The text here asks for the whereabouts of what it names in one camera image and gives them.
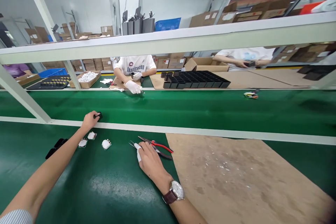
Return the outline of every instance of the wristwatch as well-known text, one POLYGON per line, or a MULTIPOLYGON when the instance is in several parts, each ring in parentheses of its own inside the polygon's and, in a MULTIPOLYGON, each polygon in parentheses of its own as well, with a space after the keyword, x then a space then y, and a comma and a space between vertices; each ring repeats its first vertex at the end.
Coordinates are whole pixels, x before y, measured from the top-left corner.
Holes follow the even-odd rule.
POLYGON ((163 195, 162 198, 168 205, 178 200, 184 200, 184 190, 182 186, 174 180, 170 183, 169 192, 163 195))

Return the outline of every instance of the purple shirt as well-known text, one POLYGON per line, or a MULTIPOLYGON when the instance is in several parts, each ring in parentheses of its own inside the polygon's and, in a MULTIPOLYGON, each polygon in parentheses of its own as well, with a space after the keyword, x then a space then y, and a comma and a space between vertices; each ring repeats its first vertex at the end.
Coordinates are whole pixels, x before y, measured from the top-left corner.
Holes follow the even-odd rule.
POLYGON ((29 70, 26 64, 4 65, 3 67, 10 75, 13 76, 13 78, 25 75, 26 73, 24 71, 29 70))

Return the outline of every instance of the hand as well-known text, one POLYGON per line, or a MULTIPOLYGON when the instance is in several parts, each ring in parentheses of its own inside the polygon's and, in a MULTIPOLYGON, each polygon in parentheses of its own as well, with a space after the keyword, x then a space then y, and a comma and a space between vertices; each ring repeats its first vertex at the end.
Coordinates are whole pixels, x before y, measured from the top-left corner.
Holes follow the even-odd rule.
POLYGON ((142 87, 136 84, 135 82, 129 80, 125 86, 133 93, 141 93, 142 87))
POLYGON ((240 68, 248 68, 247 66, 244 65, 244 63, 250 63, 250 61, 244 61, 244 60, 239 60, 237 59, 236 62, 234 63, 237 67, 240 68))
POLYGON ((170 189, 170 182, 174 179, 165 170, 159 155, 154 148, 147 142, 139 143, 138 149, 141 161, 139 162, 141 170, 154 182, 163 195, 167 194, 170 189))
POLYGON ((93 118, 93 116, 97 116, 99 115, 96 111, 92 111, 88 114, 85 115, 83 123, 81 128, 89 131, 90 129, 92 129, 98 122, 100 117, 96 117, 95 119, 93 118))
POLYGON ((138 73, 136 73, 136 74, 133 75, 133 80, 134 80, 134 81, 135 81, 135 80, 137 81, 137 80, 139 80, 141 77, 142 77, 142 73, 138 72, 138 73))

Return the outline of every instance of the leather watch strap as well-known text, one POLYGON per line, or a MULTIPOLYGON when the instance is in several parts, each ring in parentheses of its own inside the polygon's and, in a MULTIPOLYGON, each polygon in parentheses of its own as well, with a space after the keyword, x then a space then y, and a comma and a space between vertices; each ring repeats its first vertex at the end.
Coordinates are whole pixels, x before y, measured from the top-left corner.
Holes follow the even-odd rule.
POLYGON ((177 196, 173 192, 173 190, 170 190, 166 195, 162 196, 163 200, 166 204, 171 204, 177 200, 177 196))

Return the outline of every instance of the white t-shirt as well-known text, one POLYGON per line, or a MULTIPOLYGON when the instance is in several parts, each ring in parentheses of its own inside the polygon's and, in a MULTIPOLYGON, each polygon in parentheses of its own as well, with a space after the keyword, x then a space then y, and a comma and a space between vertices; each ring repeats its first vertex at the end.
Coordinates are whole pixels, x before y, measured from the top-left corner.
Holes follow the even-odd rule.
MULTIPOLYGON (((241 59, 244 61, 257 61, 257 60, 271 60, 273 58, 274 50, 275 48, 266 49, 264 47, 249 47, 240 49, 221 50, 217 54, 237 60, 241 59)), ((239 68, 232 63, 228 63, 228 65, 229 65, 229 71, 244 71, 255 69, 255 67, 239 68)))
POLYGON ((126 56, 111 58, 113 69, 120 68, 124 75, 130 75, 133 72, 146 72, 149 69, 156 68, 152 55, 126 56))

